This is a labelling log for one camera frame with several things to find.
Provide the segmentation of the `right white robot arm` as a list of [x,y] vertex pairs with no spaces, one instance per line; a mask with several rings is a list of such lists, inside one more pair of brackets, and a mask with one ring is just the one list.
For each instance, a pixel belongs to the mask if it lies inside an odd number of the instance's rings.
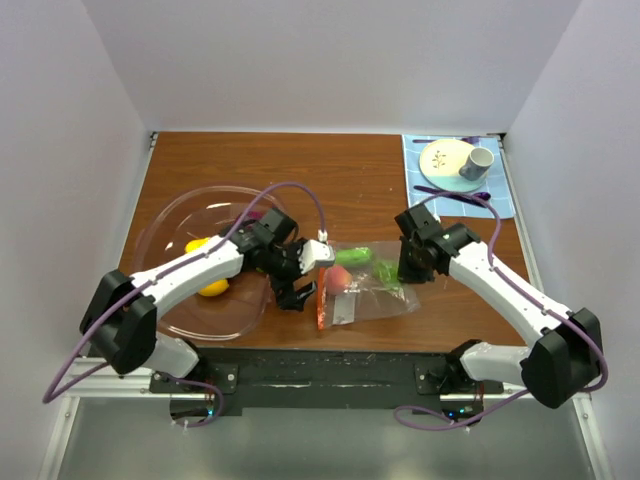
[[446,357],[444,378],[459,393],[480,381],[524,387],[556,409],[606,377],[600,321],[572,311],[506,266],[492,244],[461,223],[445,228],[423,204],[396,216],[401,236],[398,277],[408,284],[446,275],[473,290],[519,334],[522,346],[469,340]]

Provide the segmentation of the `clear zip top bag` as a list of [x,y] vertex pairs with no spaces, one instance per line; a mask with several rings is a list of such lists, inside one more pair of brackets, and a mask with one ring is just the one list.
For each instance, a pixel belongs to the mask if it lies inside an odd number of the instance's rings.
[[397,264],[401,244],[394,241],[334,242],[334,252],[354,247],[369,247],[374,253],[373,261],[366,266],[346,268],[352,275],[349,289],[341,295],[330,295],[324,286],[324,275],[328,268],[319,271],[316,308],[317,329],[346,326],[363,321],[397,317],[420,308],[415,290],[400,282],[395,288],[385,288],[373,275],[376,260],[387,260]]

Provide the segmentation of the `yellow fake lemon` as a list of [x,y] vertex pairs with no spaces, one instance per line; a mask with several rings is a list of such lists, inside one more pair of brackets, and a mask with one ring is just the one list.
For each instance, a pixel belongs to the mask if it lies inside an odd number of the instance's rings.
[[229,282],[227,279],[221,279],[208,286],[202,288],[198,294],[203,297],[216,297],[225,293],[229,289]]

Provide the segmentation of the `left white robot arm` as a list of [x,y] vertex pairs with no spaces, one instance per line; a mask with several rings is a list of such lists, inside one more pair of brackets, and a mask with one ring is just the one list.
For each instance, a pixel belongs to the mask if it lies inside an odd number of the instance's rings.
[[316,240],[290,240],[297,228],[272,208],[257,220],[238,218],[203,246],[159,267],[132,276],[111,271],[101,279],[80,330],[117,374],[148,368],[196,392],[206,383],[207,360],[191,342],[160,333],[158,321],[204,287],[248,271],[268,276],[280,309],[303,310],[316,284],[296,282],[332,265],[335,254],[326,232]]

